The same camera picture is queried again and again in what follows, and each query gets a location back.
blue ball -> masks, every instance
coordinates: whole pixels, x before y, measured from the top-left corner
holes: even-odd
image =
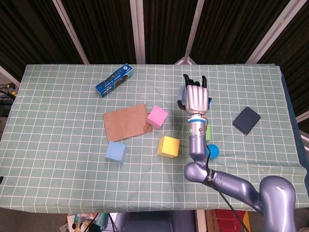
[[[211,156],[209,157],[209,159],[217,158],[220,154],[219,148],[215,144],[209,144],[208,147],[211,151]],[[209,150],[206,148],[206,157],[208,157],[208,155],[209,155]]]

green grid tablecloth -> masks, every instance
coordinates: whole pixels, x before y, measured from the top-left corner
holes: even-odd
[[[308,207],[281,73],[274,65],[132,65],[134,75],[101,98],[95,85],[120,65],[28,65],[0,143],[0,207],[31,212],[121,212],[228,208],[220,195],[188,182],[188,115],[178,109],[183,73],[208,78],[212,169],[249,180],[280,175]],[[102,114],[145,103],[168,111],[161,129],[128,138],[124,164],[105,158]],[[232,121],[246,106],[261,120],[245,136]],[[179,156],[158,156],[163,136],[181,140]],[[236,209],[251,209],[228,198]]]

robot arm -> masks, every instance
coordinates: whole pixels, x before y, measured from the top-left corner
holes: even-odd
[[[191,182],[201,183],[223,194],[235,198],[263,214],[265,232],[296,232],[295,189],[286,179],[267,176],[260,183],[260,192],[240,177],[208,169],[206,167],[206,128],[208,90],[206,78],[203,83],[194,82],[184,74],[185,104],[178,100],[180,109],[189,115],[189,155],[194,162],[184,168],[184,176]]]

pink cube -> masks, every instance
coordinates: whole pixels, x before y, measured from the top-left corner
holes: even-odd
[[[155,128],[159,129],[167,116],[168,112],[155,105],[146,121],[150,125],[153,125]]]

yellow cube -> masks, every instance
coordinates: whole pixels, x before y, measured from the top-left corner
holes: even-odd
[[[177,157],[179,150],[179,139],[163,136],[159,141],[158,155],[165,157]]]

